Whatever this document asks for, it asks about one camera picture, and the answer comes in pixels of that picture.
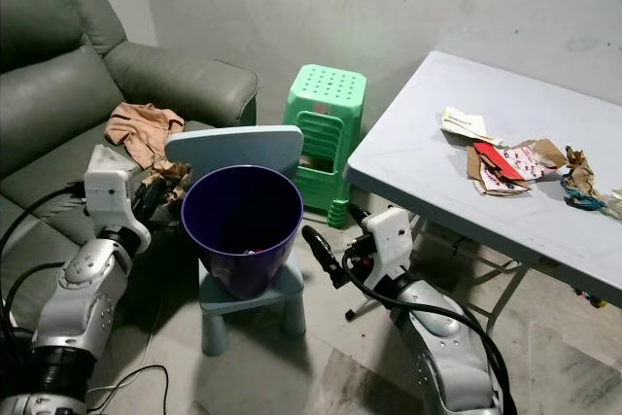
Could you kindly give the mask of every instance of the brown paper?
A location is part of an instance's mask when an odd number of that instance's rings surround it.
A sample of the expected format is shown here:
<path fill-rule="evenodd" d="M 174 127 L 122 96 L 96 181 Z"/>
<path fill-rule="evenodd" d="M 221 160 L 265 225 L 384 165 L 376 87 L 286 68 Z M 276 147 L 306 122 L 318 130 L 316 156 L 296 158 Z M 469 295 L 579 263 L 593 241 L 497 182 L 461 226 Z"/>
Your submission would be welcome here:
<path fill-rule="evenodd" d="M 548 167 L 559 169 L 568 163 L 564 154 L 548 138 L 523 141 L 518 145 L 512 146 L 510 149 L 513 150 L 524 146 L 531 146 L 534 149 L 534 153 L 539 156 L 539 161 Z"/>
<path fill-rule="evenodd" d="M 166 158 L 160 159 L 154 163 L 151 174 L 141 183 L 148 187 L 157 179 L 163 179 L 167 186 L 163 205 L 173 204 L 184 196 L 190 182 L 190 165 L 171 162 Z"/>
<path fill-rule="evenodd" d="M 568 187 L 579 190 L 583 195 L 603 200 L 601 194 L 594 189 L 594 172 L 587 163 L 585 154 L 582 151 L 573 151 L 570 146 L 566 146 L 566 154 L 570 168 Z"/>
<path fill-rule="evenodd" d="M 479 176 L 479 164 L 481 161 L 479 159 L 479 154 L 472 146 L 466 147 L 466 174 L 471 179 L 479 180 L 481 182 L 481 178 Z"/>

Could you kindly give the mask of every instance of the green plastic stool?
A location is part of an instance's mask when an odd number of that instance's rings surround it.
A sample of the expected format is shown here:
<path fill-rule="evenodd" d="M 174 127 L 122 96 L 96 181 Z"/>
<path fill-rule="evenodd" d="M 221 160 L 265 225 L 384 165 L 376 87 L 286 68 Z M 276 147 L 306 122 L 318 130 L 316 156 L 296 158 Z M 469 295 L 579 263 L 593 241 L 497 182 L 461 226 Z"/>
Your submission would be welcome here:
<path fill-rule="evenodd" d="M 340 227 L 346 215 L 350 185 L 343 169 L 359 143 L 366 81 L 359 73 L 309 64 L 288 96 L 283 123 L 304 135 L 294 183 L 305 206 L 328 213 L 331 227 Z"/>

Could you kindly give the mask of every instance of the tiled floor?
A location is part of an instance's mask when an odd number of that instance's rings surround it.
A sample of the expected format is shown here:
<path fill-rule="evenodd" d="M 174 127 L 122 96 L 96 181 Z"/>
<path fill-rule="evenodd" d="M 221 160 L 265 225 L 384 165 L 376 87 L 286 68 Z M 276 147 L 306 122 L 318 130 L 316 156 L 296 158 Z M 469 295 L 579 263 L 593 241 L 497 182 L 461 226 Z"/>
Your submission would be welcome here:
<path fill-rule="evenodd" d="M 375 212 L 386 207 L 375 197 L 367 204 Z M 354 226 L 338 231 L 305 222 L 322 231 L 336 253 L 358 234 Z M 417 261 L 441 282 L 459 277 L 458 290 L 490 306 L 508 278 L 466 287 L 469 277 L 488 270 L 469 265 L 460 254 L 452 258 L 448 246 L 456 238 L 452 232 L 431 229 L 417 246 Z M 466 243 L 462 248 L 478 247 Z M 227 320 L 230 344 L 219 357 L 200 351 L 195 265 L 171 274 L 174 280 L 161 291 L 162 310 L 147 358 L 147 363 L 168 368 L 168 413 L 423 414 L 409 376 L 407 350 L 386 310 L 371 306 L 354 323 L 346 323 L 344 312 L 363 296 L 352 286 L 335 291 L 301 238 L 294 251 L 305 279 L 306 334 L 283 336 L 275 309 L 238 313 Z M 488 250 L 483 254 L 503 261 Z M 155 300 L 116 330 L 93 384 L 116 382 L 140 365 L 157 308 Z M 609 305 L 596 310 L 569 286 L 530 272 L 501 314 L 494 337 L 509 367 L 519 413 L 622 413 L 619 309 Z M 161 413 L 163 387 L 162 373 L 145 372 L 119 391 L 103 413 Z"/>

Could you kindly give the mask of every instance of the chair backrest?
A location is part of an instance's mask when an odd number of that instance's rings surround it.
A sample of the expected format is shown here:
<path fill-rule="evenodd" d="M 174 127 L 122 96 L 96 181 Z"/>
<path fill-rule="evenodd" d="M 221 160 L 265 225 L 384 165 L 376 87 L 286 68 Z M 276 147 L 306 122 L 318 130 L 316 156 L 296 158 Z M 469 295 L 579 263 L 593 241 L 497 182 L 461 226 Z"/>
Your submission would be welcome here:
<path fill-rule="evenodd" d="M 231 165 L 259 165 L 293 178 L 302 151 L 302 132 L 293 125 L 234 126 L 170 135 L 168 160 L 190 164 L 190 181 Z"/>
<path fill-rule="evenodd" d="M 107 119 L 102 56 L 125 41 L 108 0 L 0 0 L 0 177 Z"/>

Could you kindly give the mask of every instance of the black wire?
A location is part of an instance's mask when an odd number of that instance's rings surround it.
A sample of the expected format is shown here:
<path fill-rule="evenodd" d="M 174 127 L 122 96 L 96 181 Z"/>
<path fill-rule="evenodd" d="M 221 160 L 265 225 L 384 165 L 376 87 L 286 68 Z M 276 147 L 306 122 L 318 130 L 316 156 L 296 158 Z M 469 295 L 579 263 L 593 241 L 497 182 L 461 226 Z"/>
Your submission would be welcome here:
<path fill-rule="evenodd" d="M 438 306 L 424 305 L 422 303 L 408 303 L 405 301 L 395 300 L 393 298 L 388 298 L 387 296 L 381 295 L 365 284 L 363 284 L 357 277 L 352 273 L 350 268 L 348 267 L 348 255 L 344 255 L 341 259 L 341 267 L 346 272 L 350 281 L 365 295 L 374 298 L 385 305 L 390 305 L 396 308 L 403 308 L 407 310 L 415 310 L 415 311 L 423 311 L 427 313 L 434 313 L 437 315 L 446 316 L 447 318 L 451 318 L 453 320 L 458 321 L 459 323 L 464 324 L 465 326 L 473 329 L 475 333 L 480 337 L 482 343 L 484 344 L 484 349 L 486 350 L 486 356 L 489 357 L 491 362 L 491 367 L 501 386 L 501 390 L 503 392 L 503 415 L 516 415 L 518 412 L 516 411 L 516 405 L 514 404 L 514 400 L 509 390 L 509 376 L 507 374 L 507 367 L 505 366 L 505 362 L 503 361 L 503 357 L 501 356 L 501 352 L 493 339 L 482 329 L 479 323 L 475 320 L 475 323 L 472 323 L 471 320 L 459 313 L 454 311 L 447 310 L 445 308 L 440 308 Z"/>
<path fill-rule="evenodd" d="M 11 307 L 13 306 L 13 300 L 16 297 L 17 290 L 23 284 L 23 282 L 28 279 L 35 272 L 43 271 L 44 269 L 52 269 L 54 267 L 60 267 L 64 264 L 63 261 L 59 262 L 48 262 L 46 264 L 39 264 L 37 266 L 31 267 L 27 271 L 21 273 L 19 277 L 17 277 L 16 281 L 13 282 L 13 285 L 9 289 L 9 293 L 7 294 L 7 302 L 4 305 L 5 314 L 3 316 L 3 329 L 6 328 L 9 332 L 7 335 L 7 342 L 9 345 L 13 345 L 14 349 L 17 349 L 18 353 L 21 353 L 21 349 L 16 343 L 16 335 L 13 330 L 13 326 L 11 325 Z"/>
<path fill-rule="evenodd" d="M 125 381 L 127 381 L 129 378 L 131 378 L 135 374 L 138 374 L 141 371 L 144 371 L 146 369 L 161 369 L 162 371 L 164 371 L 164 376 L 166 377 L 166 385 L 164 386 L 164 399 L 162 400 L 162 413 L 166 415 L 166 399 L 168 398 L 168 371 L 166 370 L 166 366 L 164 366 L 163 364 L 148 364 L 147 366 L 142 366 L 138 369 L 135 369 L 131 373 L 126 374 L 125 376 L 123 376 L 121 381 L 119 381 L 119 383 L 117 383 L 117 385 L 111 390 L 110 394 L 106 396 L 103 402 L 101 402 L 96 407 L 89 408 L 86 412 L 96 412 L 97 410 L 102 409 L 104 406 L 106 406 L 106 404 L 110 401 L 110 399 L 112 399 L 115 396 L 121 384 L 123 384 Z"/>
<path fill-rule="evenodd" d="M 32 212 L 35 209 L 37 209 L 42 204 L 50 201 L 52 198 L 55 198 L 55 197 L 57 197 L 57 196 L 59 196 L 61 194 L 73 193 L 75 191 L 76 191 L 76 184 L 71 185 L 69 187 L 65 187 L 64 189 L 52 191 L 51 193 L 46 194 L 42 198 L 40 198 L 37 201 L 35 201 L 34 203 L 32 203 L 26 209 L 24 209 L 23 212 L 19 216 L 17 216 L 17 219 L 15 219 L 13 221 L 13 223 L 11 224 L 11 226 L 7 229 L 5 234 L 2 236 L 2 239 L 0 239 L 0 264 L 2 263 L 2 252 L 4 251 L 4 248 L 6 247 L 7 243 L 9 242 L 9 238 L 11 237 L 11 235 L 13 235 L 13 233 L 16 231 L 17 227 L 23 222 L 23 220 L 28 217 L 28 215 L 32 214 Z M 3 303 L 2 297 L 3 297 L 3 295 L 2 295 L 2 281 L 0 281 L 0 319 L 2 320 L 2 331 L 3 331 L 7 341 L 11 342 L 11 337 L 10 337 L 11 326 L 7 327 L 5 325 L 5 323 L 8 323 L 10 325 L 11 321 L 10 321 L 10 318 L 8 316 L 7 316 L 7 319 L 5 320 L 5 315 L 8 315 L 8 313 L 6 313 L 6 311 L 5 311 L 5 305 Z"/>

